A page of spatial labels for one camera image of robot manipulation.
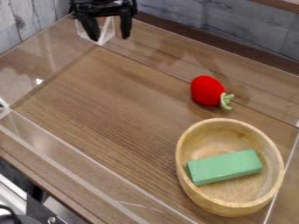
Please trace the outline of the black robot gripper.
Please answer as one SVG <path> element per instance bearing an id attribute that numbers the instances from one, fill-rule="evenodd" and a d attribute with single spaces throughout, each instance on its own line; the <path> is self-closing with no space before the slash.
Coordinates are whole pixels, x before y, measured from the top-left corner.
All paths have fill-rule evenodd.
<path id="1" fill-rule="evenodd" d="M 128 39 L 132 28 L 132 17 L 137 13 L 136 0 L 69 0 L 69 12 L 78 18 L 82 29 L 90 40 L 100 36 L 98 23 L 94 18 L 120 15 L 122 39 Z"/>

